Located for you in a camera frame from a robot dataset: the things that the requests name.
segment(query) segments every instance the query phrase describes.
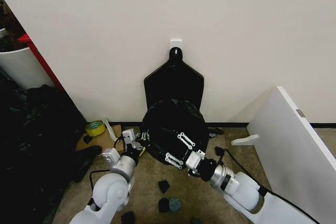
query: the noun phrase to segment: white planter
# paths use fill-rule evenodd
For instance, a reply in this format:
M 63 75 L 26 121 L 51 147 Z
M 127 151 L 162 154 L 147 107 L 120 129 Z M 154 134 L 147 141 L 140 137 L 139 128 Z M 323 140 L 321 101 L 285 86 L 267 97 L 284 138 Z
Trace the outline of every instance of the white planter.
M 24 89 L 38 88 L 43 84 L 54 87 L 54 83 L 28 47 L 11 52 L 0 52 L 0 67 Z

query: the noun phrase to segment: white board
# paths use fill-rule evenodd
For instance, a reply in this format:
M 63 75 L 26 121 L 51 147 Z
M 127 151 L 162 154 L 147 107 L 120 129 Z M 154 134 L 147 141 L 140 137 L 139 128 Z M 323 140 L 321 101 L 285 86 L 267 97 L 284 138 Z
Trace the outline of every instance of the white board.
M 247 126 L 274 192 L 320 223 L 336 223 L 336 159 L 282 87 Z
M 38 88 L 43 84 L 54 87 L 54 83 L 28 47 L 0 52 L 0 67 L 24 89 Z
M 89 121 L 141 122 L 143 79 L 180 38 L 206 122 L 249 122 L 273 83 L 336 122 L 335 0 L 5 1 Z

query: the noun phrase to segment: cardboard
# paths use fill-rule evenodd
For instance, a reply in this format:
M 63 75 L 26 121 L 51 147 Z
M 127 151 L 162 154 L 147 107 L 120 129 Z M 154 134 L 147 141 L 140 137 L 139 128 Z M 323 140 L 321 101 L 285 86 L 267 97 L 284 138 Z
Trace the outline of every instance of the cardboard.
M 116 137 L 121 136 L 121 125 L 112 126 L 112 129 Z M 104 133 L 98 136 L 94 136 L 93 139 L 88 144 L 84 142 L 84 139 L 83 139 L 84 136 L 86 136 L 86 134 L 83 134 L 83 136 L 80 137 L 77 143 L 77 146 L 76 146 L 77 151 L 85 149 L 90 146 L 99 145 L 102 148 L 102 151 L 104 152 L 106 149 L 112 148 L 114 145 L 114 141 L 111 139 L 109 131 L 107 129 L 105 130 Z M 117 143 L 116 150 L 118 151 L 119 154 L 124 151 L 122 141 L 119 141 Z

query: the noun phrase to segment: red pole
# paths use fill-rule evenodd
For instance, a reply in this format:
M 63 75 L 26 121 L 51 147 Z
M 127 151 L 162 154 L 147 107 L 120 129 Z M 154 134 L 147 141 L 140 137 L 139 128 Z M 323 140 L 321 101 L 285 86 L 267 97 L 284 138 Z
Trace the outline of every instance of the red pole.
M 18 41 L 22 42 L 22 43 L 26 43 L 27 46 L 31 49 L 31 51 L 33 52 L 33 54 L 35 55 L 35 58 L 38 60 L 38 62 L 40 62 L 41 66 L 43 67 L 44 71 L 47 73 L 47 75 L 49 76 L 49 78 L 53 81 L 53 83 L 55 84 L 55 87 L 58 88 L 59 90 L 64 91 L 64 88 L 62 86 L 62 84 L 59 82 L 59 80 L 57 79 L 56 75 L 54 74 L 54 72 L 51 70 L 50 66 L 48 65 L 48 63 L 46 62 L 46 60 L 43 58 L 43 56 L 39 53 L 39 51 L 37 50 L 36 46 L 34 45 L 34 43 L 32 42 L 32 40 L 30 39 L 30 37 L 28 36 L 28 34 L 24 34 L 22 35 Z

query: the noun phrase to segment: black cable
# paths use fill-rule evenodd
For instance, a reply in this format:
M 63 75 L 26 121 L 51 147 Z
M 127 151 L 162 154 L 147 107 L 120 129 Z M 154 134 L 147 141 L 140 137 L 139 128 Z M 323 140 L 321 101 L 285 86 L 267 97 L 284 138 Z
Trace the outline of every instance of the black cable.
M 303 213 L 304 215 L 306 215 L 309 219 L 311 219 L 313 222 L 315 222 L 316 224 L 320 224 L 317 220 L 315 220 L 312 216 L 310 216 L 307 212 L 305 212 L 303 209 L 301 209 L 300 207 L 298 207 L 297 205 L 295 205 L 294 203 L 290 202 L 289 200 L 283 198 L 283 196 L 278 195 L 277 193 L 273 192 L 272 190 L 266 188 L 265 186 L 263 186 L 261 183 L 259 183 L 258 180 L 256 180 L 235 158 L 234 156 L 230 153 L 230 151 L 228 149 L 223 149 L 224 153 L 227 152 L 227 154 L 229 154 L 229 156 L 232 158 L 232 160 L 240 167 L 240 169 L 243 170 L 244 173 L 246 173 L 246 175 L 248 175 L 251 179 L 253 179 L 262 190 L 265 190 L 267 192 L 269 192 L 270 194 L 282 199 L 283 201 L 285 201 L 286 203 L 290 204 L 291 206 L 293 206 L 294 208 L 296 208 L 297 210 L 299 210 L 301 213 Z
M 123 139 L 124 139 L 124 138 L 123 138 L 123 135 L 119 136 L 119 137 L 117 138 L 117 140 L 114 142 L 113 148 L 115 148 L 116 145 L 117 145 L 117 143 L 118 143 L 120 140 L 123 140 Z
M 117 145 L 117 143 L 118 143 L 120 140 L 124 140 L 124 138 L 123 138 L 122 135 L 119 136 L 119 137 L 117 138 L 117 140 L 114 142 L 113 148 L 115 148 L 115 146 Z M 92 174 L 93 174 L 93 173 L 109 172 L 109 171 L 110 171 L 109 169 L 106 169 L 106 170 L 93 170 L 92 172 L 90 172 L 90 174 L 89 174 L 89 179 L 90 179 L 91 191 L 93 191 Z
M 93 191 L 92 174 L 93 173 L 109 172 L 109 171 L 110 171 L 110 169 L 106 169 L 106 170 L 93 170 L 92 172 L 90 172 L 89 179 L 90 179 L 91 191 Z

